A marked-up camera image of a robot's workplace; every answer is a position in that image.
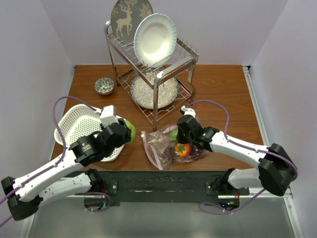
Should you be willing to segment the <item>small green fake vegetable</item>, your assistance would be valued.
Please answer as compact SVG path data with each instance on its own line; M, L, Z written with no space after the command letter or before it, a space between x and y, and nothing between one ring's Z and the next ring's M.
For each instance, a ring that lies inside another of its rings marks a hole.
M171 133L170 133L170 139L177 143L178 139L177 139L177 135L178 135L178 130L173 130Z

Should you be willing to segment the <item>orange fake tomato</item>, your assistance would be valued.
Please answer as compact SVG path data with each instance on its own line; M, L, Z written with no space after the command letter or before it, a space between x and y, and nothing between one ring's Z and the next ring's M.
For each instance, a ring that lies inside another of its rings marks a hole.
M177 143L174 147L174 150L175 150L178 157L185 159L185 158L189 157L191 154L191 144L189 144L189 143L186 143L186 144Z

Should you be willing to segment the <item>clear zip top bag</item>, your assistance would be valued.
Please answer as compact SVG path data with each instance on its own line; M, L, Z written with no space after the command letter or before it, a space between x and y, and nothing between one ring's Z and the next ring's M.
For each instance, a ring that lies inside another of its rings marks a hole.
M176 155L175 159L170 161L162 157L163 151L167 147L174 149L178 143L170 139L170 133L163 133L163 131L171 125L167 125L157 131L147 133L141 132L141 138L144 146L145 153L149 161L159 170L164 170L170 166L177 164L187 164L203 157L207 151L197 148L191 144L191 154L189 157L183 159Z

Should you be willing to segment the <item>green fake cabbage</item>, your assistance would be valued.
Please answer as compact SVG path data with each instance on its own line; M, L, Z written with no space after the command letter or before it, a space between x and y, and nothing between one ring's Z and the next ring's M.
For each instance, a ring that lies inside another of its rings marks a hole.
M128 120L126 120L126 119L125 119L124 121L125 121L126 126L131 130L131 133L130 133L131 139L130 139L130 141L127 142L126 144L127 144L127 145L128 145L128 144L132 144L132 143L134 142L135 138L136 138L136 129L135 129L135 126L134 126L130 121L128 121Z

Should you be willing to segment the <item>dark red fake fruit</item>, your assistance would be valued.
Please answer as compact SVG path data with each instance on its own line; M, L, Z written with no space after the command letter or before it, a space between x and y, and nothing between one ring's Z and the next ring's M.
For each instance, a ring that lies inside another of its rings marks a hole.
M165 148L162 157L170 161L174 160L176 157L175 150L172 147Z

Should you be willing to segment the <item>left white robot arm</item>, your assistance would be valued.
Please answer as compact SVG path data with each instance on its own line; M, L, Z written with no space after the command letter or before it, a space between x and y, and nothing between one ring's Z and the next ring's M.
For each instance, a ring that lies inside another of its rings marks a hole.
M101 193L102 180L96 170L76 177L69 174L109 157L115 149L132 140L127 120L102 127L82 136L54 160L20 178L5 177L1 185L4 200L15 221L24 220L54 200L78 193Z

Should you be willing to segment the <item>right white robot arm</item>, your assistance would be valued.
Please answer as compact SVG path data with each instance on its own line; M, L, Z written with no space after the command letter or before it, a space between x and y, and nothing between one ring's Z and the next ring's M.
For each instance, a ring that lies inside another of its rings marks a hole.
M283 196L297 176L297 169L282 146L252 144L225 135L213 127L202 127L192 115L177 121L177 141L190 143L198 149L221 153L251 166L250 169L229 169L216 182L227 195L244 187L262 187L276 196Z

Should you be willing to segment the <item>purple fake eggplant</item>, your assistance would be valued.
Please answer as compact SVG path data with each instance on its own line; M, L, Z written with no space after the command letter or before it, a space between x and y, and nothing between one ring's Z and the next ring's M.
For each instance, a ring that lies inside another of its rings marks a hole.
M177 130L177 129L178 129L178 126L177 126L177 125L171 125L171 126L167 127L167 128L163 131L163 133L171 133L172 131Z

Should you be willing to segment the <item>white perforated plastic basket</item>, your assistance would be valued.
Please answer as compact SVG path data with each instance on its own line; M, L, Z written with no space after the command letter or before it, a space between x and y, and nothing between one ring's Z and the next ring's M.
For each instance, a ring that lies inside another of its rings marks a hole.
M64 142L68 149L71 144L82 136L88 136L104 128L100 121L103 108L88 107L85 104L78 104L69 109L59 121L59 129L54 130L56 143L62 145Z

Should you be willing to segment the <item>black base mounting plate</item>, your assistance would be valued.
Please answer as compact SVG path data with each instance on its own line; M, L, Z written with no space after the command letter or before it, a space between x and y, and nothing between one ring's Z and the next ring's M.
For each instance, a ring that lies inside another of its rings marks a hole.
M97 171L85 172L93 192L105 192L111 205L123 202L217 203L218 197L248 195L247 188L223 188L223 171Z

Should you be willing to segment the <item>small patterned bowl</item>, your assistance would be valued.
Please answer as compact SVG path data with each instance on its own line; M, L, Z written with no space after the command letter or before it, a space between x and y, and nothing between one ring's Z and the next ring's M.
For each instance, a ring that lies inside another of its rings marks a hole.
M100 95L109 95L114 91L115 84L111 78L100 78L95 82L94 89Z

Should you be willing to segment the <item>speckled plate lower shelf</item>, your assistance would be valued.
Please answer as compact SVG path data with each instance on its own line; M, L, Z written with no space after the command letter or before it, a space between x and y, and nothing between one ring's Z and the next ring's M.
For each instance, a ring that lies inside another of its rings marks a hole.
M140 77L136 76L130 85L133 100L140 106L152 110L154 108L153 89ZM158 109L170 105L179 92L179 83L175 77L158 86Z

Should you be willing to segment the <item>steel dish rack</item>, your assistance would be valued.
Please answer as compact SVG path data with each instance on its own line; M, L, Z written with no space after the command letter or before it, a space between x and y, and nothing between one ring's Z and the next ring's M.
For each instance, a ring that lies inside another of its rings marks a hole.
M114 71L114 78L117 86L122 86L125 92L131 95L131 84L136 76L141 77L146 84L153 89L153 109L138 108L152 124L153 130L157 130L158 122L185 103L193 102L196 95L196 88L193 85L193 76L199 55L187 42L180 37L177 38L177 45L169 60L158 67L149 67L141 60L138 60L134 47L131 43L124 43L122 39L115 36L111 29L111 22L104 25L104 32L108 51ZM118 74L114 55L117 53L130 67L121 75ZM176 99L169 105L158 108L159 86L168 80L175 78L179 85Z

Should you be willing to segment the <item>white fluted plate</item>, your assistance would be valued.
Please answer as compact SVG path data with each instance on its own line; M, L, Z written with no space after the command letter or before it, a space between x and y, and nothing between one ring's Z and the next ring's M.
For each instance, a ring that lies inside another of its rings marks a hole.
M154 13L141 21L134 35L134 52L138 61L148 67L165 64L175 50L177 31L166 15Z

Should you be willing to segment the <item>grey deer plate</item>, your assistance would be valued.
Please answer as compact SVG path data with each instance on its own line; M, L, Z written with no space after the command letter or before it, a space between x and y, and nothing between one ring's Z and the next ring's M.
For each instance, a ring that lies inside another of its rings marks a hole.
M151 14L148 0L118 0L111 11L112 31L121 42L132 46L139 24Z

